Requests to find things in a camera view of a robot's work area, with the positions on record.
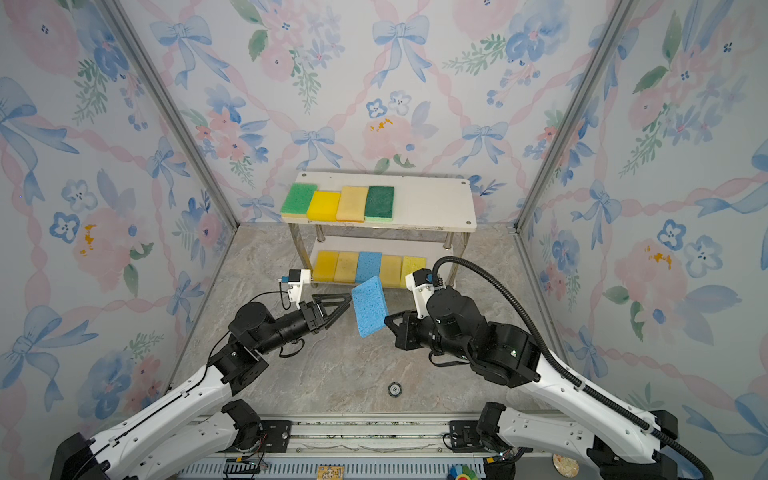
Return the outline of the tan yellow orange-backed sponge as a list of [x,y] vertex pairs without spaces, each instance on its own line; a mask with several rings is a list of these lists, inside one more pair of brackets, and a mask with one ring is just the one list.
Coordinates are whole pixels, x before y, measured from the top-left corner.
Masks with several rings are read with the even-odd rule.
[[356,282],[358,262],[358,252],[339,252],[333,281],[336,283],[354,284]]

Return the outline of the bright yellow sponge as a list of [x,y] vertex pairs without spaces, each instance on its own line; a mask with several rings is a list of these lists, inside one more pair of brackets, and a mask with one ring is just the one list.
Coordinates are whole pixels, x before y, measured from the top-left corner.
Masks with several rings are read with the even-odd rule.
[[307,211],[307,219],[315,222],[335,222],[340,198],[340,192],[315,191]]
[[331,282],[334,280],[339,253],[336,251],[320,251],[317,254],[313,268],[313,280],[316,282]]

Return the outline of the large blue sponge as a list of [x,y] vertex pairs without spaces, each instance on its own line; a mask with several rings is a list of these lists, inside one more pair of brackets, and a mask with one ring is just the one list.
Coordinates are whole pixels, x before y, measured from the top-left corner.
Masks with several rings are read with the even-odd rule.
[[355,282],[357,284],[362,284],[373,277],[377,277],[380,273],[381,262],[382,254],[380,252],[360,252],[356,267]]

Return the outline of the yellow-green sponge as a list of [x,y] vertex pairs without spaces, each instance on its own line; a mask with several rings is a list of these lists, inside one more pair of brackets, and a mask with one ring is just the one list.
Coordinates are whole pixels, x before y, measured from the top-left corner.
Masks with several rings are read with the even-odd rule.
[[404,256],[401,264],[400,271],[400,284],[401,288],[406,287],[406,277],[417,270],[424,269],[426,267],[426,259],[423,257]]

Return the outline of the pale yellow sponge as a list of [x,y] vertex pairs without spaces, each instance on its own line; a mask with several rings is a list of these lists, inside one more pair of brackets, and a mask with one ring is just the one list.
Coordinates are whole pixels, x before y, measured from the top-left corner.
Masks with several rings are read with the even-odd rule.
[[336,211],[336,221],[362,223],[365,220],[367,196],[367,187],[344,186]]

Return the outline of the dark green scouring sponge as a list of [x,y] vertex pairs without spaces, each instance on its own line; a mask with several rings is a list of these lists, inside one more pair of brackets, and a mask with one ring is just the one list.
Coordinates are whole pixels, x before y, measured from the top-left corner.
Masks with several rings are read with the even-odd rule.
[[394,204],[393,186],[371,186],[368,188],[364,220],[366,222],[391,222]]

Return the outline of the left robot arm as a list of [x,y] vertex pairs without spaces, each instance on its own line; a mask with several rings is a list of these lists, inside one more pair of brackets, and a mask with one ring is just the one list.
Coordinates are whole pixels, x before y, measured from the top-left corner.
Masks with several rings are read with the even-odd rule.
[[266,354],[328,329],[351,304],[350,294],[315,294],[280,318],[244,304],[226,343],[188,380],[111,428],[62,441],[51,478],[163,479],[213,453],[263,449],[268,429],[239,393],[267,369]]

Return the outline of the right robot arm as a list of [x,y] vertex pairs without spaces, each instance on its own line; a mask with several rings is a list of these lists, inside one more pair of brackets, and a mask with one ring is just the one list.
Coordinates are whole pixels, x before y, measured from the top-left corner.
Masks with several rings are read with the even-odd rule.
[[677,464],[662,451],[651,431],[675,420],[661,411],[637,411],[634,424],[618,413],[622,402],[601,402],[587,393],[587,382],[574,385],[544,357],[532,335],[506,323],[489,322],[475,302],[455,289],[415,292],[414,311],[390,315],[385,324],[397,348],[426,348],[456,357],[484,380],[521,388],[564,414],[554,420],[524,414],[502,403],[487,403],[475,429],[486,450],[542,450],[595,469],[603,479],[675,479]]

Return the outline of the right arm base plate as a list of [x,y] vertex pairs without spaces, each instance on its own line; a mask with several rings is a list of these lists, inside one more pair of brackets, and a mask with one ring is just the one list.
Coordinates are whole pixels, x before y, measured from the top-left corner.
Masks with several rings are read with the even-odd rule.
[[443,434],[444,446],[453,453],[488,453],[493,455],[514,456],[532,453],[529,447],[501,446],[492,440],[482,440],[477,431],[477,420],[451,420],[448,431]]

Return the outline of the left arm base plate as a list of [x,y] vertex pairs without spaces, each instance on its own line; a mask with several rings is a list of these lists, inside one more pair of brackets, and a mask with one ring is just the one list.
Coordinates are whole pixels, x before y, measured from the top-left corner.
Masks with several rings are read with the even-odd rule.
[[267,420],[242,429],[233,447],[244,453],[286,453],[293,423],[290,420]]

